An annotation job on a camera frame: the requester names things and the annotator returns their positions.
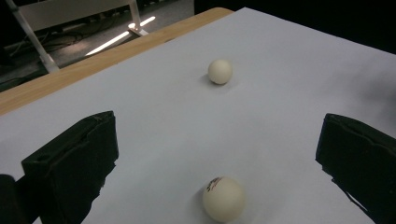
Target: wooden table edge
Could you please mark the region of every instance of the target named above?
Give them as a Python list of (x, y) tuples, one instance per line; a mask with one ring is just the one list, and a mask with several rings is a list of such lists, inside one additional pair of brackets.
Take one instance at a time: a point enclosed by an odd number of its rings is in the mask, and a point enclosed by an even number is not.
[(71, 64), (58, 72), (0, 92), (0, 115), (30, 104), (85, 77), (96, 74), (114, 64), (196, 30), (231, 13), (233, 12), (226, 8), (211, 8), (208, 11), (176, 22), (149, 35), (141, 36), (133, 41)]

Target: white ball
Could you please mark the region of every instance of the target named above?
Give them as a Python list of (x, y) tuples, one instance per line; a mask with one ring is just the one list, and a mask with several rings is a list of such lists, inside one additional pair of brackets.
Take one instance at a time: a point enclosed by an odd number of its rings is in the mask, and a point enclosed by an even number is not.
[(213, 61), (208, 69), (207, 74), (209, 79), (216, 84), (227, 83), (233, 75), (233, 68), (231, 63), (227, 60), (218, 59)]
[(218, 222), (237, 219), (245, 209), (244, 189), (230, 177), (217, 177), (210, 181), (203, 196), (204, 209)]

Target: ball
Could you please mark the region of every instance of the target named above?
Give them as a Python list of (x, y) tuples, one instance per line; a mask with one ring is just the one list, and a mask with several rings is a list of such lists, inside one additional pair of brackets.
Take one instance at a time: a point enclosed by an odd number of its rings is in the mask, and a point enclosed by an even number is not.
[(209, 65), (207, 74), (212, 82), (222, 85), (233, 76), (233, 68), (229, 61), (217, 59)]
[(229, 222), (237, 219), (245, 209), (245, 191), (236, 180), (217, 177), (204, 189), (203, 203), (210, 217), (218, 222)]

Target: fluorescent light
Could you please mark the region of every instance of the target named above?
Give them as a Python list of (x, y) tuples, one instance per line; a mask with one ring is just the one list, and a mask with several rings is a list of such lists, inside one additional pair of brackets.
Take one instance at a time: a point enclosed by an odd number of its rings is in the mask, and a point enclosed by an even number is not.
[[(144, 25), (146, 25), (147, 23), (149, 23), (149, 22), (151, 22), (151, 21), (154, 21), (154, 20), (155, 20), (155, 17), (150, 17), (150, 18), (146, 19), (145, 21), (140, 22), (140, 26), (144, 26)], [(134, 23), (131, 23), (131, 24), (128, 25), (128, 27), (129, 27), (130, 29), (134, 29), (135, 24), (134, 24)]]
[(123, 39), (125, 36), (127, 36), (129, 34), (128, 31), (125, 31), (124, 33), (117, 35), (116, 37), (112, 38), (111, 40), (107, 41), (105, 44), (103, 44), (102, 46), (100, 46), (97, 49), (92, 50), (91, 52), (87, 53), (86, 56), (97, 53), (99, 51), (101, 51), (102, 49), (107, 48), (108, 46), (116, 43), (117, 41)]
[[(145, 21), (140, 22), (140, 26), (144, 26), (144, 25), (146, 25), (147, 23), (149, 23), (149, 22), (151, 22), (151, 21), (154, 21), (154, 20), (155, 20), (155, 17), (150, 17), (150, 18), (146, 19)], [(129, 24), (128, 27), (129, 27), (130, 29), (134, 29), (134, 23)], [(105, 44), (101, 45), (99, 48), (90, 51), (90, 52), (87, 53), (85, 56), (88, 56), (88, 55), (97, 53), (97, 52), (101, 51), (102, 49), (107, 48), (108, 46), (110, 46), (110, 45), (116, 43), (117, 41), (119, 41), (119, 40), (121, 40), (121, 39), (123, 39), (123, 38), (124, 38), (125, 36), (127, 36), (128, 34), (129, 34), (129, 32), (128, 32), (128, 31), (125, 31), (124, 33), (122, 33), (122, 34), (120, 34), (120, 35), (118, 35), (118, 36), (112, 38), (111, 40), (107, 41)]]

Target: table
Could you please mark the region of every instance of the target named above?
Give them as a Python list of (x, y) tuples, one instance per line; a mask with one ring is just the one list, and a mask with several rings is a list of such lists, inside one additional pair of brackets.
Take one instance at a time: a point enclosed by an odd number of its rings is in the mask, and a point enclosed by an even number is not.
[[(248, 8), (178, 25), (0, 95), (0, 172), (21, 177), (18, 161), (113, 110), (120, 158), (84, 223), (214, 223), (201, 194), (219, 175), (247, 191), (234, 223), (372, 223), (315, 152), (326, 113), (396, 136), (396, 56)], [(207, 80), (217, 58), (224, 86)]]

